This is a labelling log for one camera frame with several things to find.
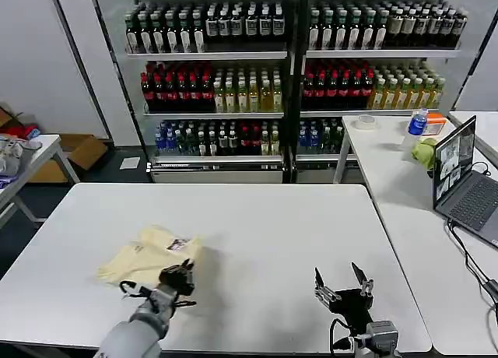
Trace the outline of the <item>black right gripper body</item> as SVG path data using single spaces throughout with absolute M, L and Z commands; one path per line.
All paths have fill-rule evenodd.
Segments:
M 365 328 L 373 321 L 370 308 L 374 297 L 371 293 L 362 294 L 362 290 L 355 288 L 335 292 L 339 298 L 329 302 L 329 310 L 333 314 L 344 317 L 350 328 Z

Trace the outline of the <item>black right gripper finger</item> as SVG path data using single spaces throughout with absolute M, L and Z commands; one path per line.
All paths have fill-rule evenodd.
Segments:
M 314 294 L 320 302 L 335 302 L 341 300 L 341 297 L 324 284 L 318 268 L 314 268 Z
M 354 289 L 354 293 L 360 297 L 371 297 L 374 288 L 374 280 L 368 279 L 365 272 L 354 262 L 351 263 L 352 270 L 359 282 L 359 288 Z

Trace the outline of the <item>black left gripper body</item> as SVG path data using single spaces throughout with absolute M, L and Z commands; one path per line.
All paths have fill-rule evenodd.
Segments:
M 188 275 L 187 272 L 178 272 L 178 266 L 172 265 L 169 268 L 164 268 L 159 275 L 159 281 L 175 290 L 178 295 L 189 297 L 195 289 L 193 272 L 191 275 Z

